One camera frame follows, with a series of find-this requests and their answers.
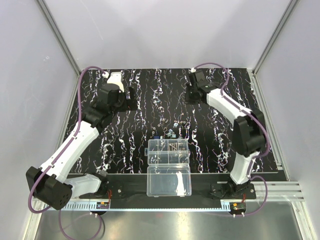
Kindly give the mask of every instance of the gray wall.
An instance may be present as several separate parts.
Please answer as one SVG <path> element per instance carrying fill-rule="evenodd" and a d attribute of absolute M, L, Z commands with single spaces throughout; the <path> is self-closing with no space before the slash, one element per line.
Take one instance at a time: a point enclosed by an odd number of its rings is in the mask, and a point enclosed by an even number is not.
<path fill-rule="evenodd" d="M 25 177 L 55 151 L 76 76 L 35 0 L 0 1 L 1 239 L 22 239 Z"/>
<path fill-rule="evenodd" d="M 320 236 L 320 1 L 302 0 L 258 72 L 290 178 Z"/>
<path fill-rule="evenodd" d="M 290 0 L 45 0 L 78 65 L 253 68 Z"/>

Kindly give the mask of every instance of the plastic storage box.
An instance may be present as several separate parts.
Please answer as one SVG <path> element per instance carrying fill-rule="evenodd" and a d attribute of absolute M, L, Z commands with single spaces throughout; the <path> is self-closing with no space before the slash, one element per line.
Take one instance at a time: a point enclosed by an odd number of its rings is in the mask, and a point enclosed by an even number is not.
<path fill-rule="evenodd" d="M 146 194 L 151 197 L 190 196 L 189 162 L 187 139 L 150 139 Z"/>

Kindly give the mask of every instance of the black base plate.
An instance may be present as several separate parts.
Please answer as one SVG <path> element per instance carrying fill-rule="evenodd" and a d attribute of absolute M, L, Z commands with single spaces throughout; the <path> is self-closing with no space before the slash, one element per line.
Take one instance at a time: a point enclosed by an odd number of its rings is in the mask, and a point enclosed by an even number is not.
<path fill-rule="evenodd" d="M 245 199 L 257 199 L 256 196 L 256 191 L 255 191 L 255 186 L 250 183 L 247 188 L 244 190 L 237 192 L 233 195 L 226 194 L 225 196 L 222 197 L 221 194 L 221 187 L 225 183 L 214 183 L 211 184 L 211 191 L 215 195 L 212 196 L 213 199 L 234 199 L 234 200 L 242 200 L 245 194 Z"/>

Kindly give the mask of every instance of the white robotic arm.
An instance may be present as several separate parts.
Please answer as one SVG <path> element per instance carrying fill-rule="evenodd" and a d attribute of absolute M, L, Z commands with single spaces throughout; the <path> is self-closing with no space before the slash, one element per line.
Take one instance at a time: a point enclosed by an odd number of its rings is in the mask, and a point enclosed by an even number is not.
<path fill-rule="evenodd" d="M 250 109 L 240 105 L 225 92 L 223 92 L 222 95 L 219 88 L 210 91 L 210 93 L 206 95 L 206 102 L 209 106 L 214 107 L 222 113 L 232 123 L 232 125 L 238 117 L 246 116 L 246 114 L 239 109 L 245 110 L 247 113 L 251 113 Z M 248 173 L 251 173 L 254 166 L 250 163 L 251 161 L 255 161 L 254 157 L 259 154 L 259 151 L 254 151 L 248 157 L 245 157 L 238 152 L 235 154 L 234 166 L 230 173 L 230 177 L 237 185 L 244 184 L 249 180 L 250 175 L 248 175 Z"/>
<path fill-rule="evenodd" d="M 75 125 L 59 149 L 38 169 L 30 167 L 26 172 L 30 191 L 35 188 L 32 192 L 34 197 L 60 210 L 70 198 L 88 193 L 96 193 L 99 196 L 106 193 L 104 178 L 98 173 L 69 179 L 67 176 L 84 150 L 111 124 L 118 112 L 137 109 L 137 100 L 132 87 L 129 87 L 129 93 L 130 98 L 127 99 L 121 73 L 113 72 L 107 84 L 99 90 L 98 97 L 83 111 L 82 121 Z"/>
<path fill-rule="evenodd" d="M 249 115 L 265 127 L 264 115 L 258 109 L 251 111 L 240 105 L 219 87 L 209 83 L 202 70 L 193 71 L 188 77 L 190 84 L 186 86 L 186 103 L 206 103 L 216 108 L 233 125 L 232 145 L 236 156 L 227 191 L 239 192 L 248 186 L 255 157 L 266 144 L 262 130 Z"/>

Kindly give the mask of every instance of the black marble-patterned surface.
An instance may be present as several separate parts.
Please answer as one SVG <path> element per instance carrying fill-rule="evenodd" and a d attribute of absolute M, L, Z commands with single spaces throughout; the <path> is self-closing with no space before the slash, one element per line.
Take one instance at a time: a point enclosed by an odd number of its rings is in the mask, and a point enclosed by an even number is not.
<path fill-rule="evenodd" d="M 241 105 L 256 109 L 258 104 L 247 70 L 230 68 L 228 71 L 226 93 Z M 236 156 L 231 148 L 232 125 L 213 107 L 184 103 L 188 69 L 125 69 L 121 72 L 125 89 L 127 86 L 136 89 L 138 110 L 118 113 L 112 124 L 84 151 L 71 173 L 95 172 L 101 168 L 108 173 L 146 173 L 148 140 L 154 136 L 165 137 L 169 129 L 174 130 L 177 138 L 188 139 L 192 173 L 232 170 Z M 220 68 L 205 69 L 208 81 L 220 86 L 224 74 Z M 83 108 L 97 97 L 98 89 L 106 81 L 99 71 L 90 70 L 85 74 L 81 84 Z M 65 137 L 77 119 L 75 99 Z M 179 122 L 178 127 L 174 127 L 175 121 Z M 256 162 L 255 172 L 277 171 L 272 152 Z"/>

